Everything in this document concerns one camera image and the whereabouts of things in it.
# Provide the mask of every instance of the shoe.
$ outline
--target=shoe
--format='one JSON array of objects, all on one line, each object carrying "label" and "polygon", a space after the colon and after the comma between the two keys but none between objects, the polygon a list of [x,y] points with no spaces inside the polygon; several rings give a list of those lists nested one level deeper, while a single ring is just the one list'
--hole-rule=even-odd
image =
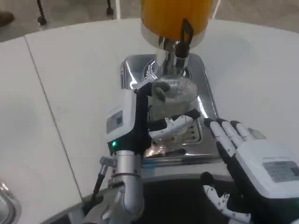
[{"label": "shoe", "polygon": [[0,12],[0,27],[3,27],[14,20],[14,15],[10,12]]}]

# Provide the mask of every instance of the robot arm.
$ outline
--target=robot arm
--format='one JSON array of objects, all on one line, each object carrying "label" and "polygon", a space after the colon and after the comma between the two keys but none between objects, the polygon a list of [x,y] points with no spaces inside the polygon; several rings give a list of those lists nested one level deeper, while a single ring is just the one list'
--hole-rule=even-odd
[{"label": "robot arm", "polygon": [[102,157],[102,169],[91,206],[108,167],[113,169],[104,200],[94,206],[84,224],[129,224],[143,211],[140,177],[142,155],[151,145],[147,128],[148,98],[141,91],[123,90],[123,98],[107,118],[107,144],[112,158]]},{"label": "robot arm", "polygon": [[242,223],[298,223],[299,165],[293,155],[284,146],[256,139],[240,122],[206,119],[205,125],[250,214],[228,209],[229,195],[218,196],[213,178],[204,173],[204,192],[215,207]]}]

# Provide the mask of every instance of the green indicator light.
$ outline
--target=green indicator light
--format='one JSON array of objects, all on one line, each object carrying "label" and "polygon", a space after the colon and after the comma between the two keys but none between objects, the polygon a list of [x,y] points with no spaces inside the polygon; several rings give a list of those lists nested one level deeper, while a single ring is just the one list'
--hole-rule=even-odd
[{"label": "green indicator light", "polygon": [[115,147],[117,145],[116,141],[112,142],[112,147]]}]

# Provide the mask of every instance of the white robotic hand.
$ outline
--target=white robotic hand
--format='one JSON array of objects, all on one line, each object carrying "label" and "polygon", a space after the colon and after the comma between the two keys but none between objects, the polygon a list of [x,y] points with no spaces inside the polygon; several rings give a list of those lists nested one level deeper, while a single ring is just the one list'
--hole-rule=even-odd
[{"label": "white robotic hand", "polygon": [[226,163],[250,214],[226,207],[229,196],[217,196],[217,186],[202,175],[204,191],[226,216],[248,223],[299,222],[299,165],[285,147],[266,139],[257,139],[238,121],[205,119],[217,140],[220,156]]}]

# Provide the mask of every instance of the white plastic casing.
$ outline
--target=white plastic casing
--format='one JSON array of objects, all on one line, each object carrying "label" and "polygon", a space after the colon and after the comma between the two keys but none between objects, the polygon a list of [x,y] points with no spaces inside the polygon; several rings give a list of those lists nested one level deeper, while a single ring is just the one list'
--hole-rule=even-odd
[{"label": "white plastic casing", "polygon": [[231,211],[227,208],[227,203],[230,194],[223,194],[221,197],[218,197],[215,188],[209,185],[203,185],[203,187],[207,197],[210,199],[210,201],[213,203],[216,209],[220,211],[223,215],[231,219],[238,220],[238,222],[236,223],[243,223],[243,224],[250,223],[251,220],[250,214]]},{"label": "white plastic casing", "polygon": [[136,94],[132,90],[121,90],[119,101],[109,110],[107,119],[122,111],[122,126],[106,133],[107,142],[113,141],[129,133],[135,124]]},{"label": "white plastic casing", "polygon": [[158,141],[160,138],[165,138],[171,136],[177,131],[180,131],[182,128],[186,126],[190,126],[193,123],[193,119],[189,116],[182,115],[175,121],[169,119],[166,121],[167,128],[163,130],[150,132],[149,135],[154,141]]},{"label": "white plastic casing", "polygon": [[263,166],[265,162],[294,161],[294,158],[285,146],[267,140],[244,142],[236,153],[252,184],[266,198],[299,197],[299,181],[274,182]]}]

